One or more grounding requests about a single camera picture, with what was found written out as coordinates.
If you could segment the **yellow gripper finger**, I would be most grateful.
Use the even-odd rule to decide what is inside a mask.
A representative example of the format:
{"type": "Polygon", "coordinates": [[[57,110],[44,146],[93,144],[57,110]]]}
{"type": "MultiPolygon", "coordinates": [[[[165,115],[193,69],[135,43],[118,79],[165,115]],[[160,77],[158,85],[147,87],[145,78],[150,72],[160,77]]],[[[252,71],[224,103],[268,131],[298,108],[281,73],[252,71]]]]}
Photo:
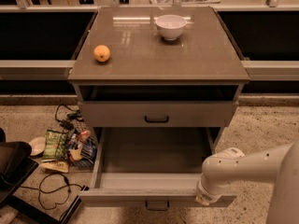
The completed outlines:
{"type": "Polygon", "coordinates": [[[210,205],[210,203],[209,203],[208,201],[204,200],[202,197],[198,197],[198,196],[196,196],[196,197],[195,197],[195,201],[196,201],[197,203],[200,203],[200,204],[203,205],[203,206],[209,206],[209,205],[210,205]]]}

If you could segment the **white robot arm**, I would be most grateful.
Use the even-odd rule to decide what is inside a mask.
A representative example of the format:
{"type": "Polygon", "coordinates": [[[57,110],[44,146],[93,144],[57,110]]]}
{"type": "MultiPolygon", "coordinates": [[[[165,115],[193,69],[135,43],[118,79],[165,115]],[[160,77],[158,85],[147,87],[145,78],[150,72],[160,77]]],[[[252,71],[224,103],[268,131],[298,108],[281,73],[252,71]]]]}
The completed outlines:
{"type": "Polygon", "coordinates": [[[206,158],[195,200],[215,203],[235,181],[273,183],[267,224],[299,224],[299,142],[245,156],[230,147],[206,158]]]}

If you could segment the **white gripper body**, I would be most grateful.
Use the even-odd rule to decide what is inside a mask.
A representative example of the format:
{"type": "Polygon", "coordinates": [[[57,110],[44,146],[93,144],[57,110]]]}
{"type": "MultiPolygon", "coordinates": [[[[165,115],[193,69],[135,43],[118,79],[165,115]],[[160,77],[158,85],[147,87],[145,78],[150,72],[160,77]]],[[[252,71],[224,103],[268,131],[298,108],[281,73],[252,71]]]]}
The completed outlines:
{"type": "Polygon", "coordinates": [[[208,183],[200,179],[196,186],[196,196],[202,197],[209,203],[216,203],[223,194],[223,188],[217,185],[209,186],[208,183]]]}

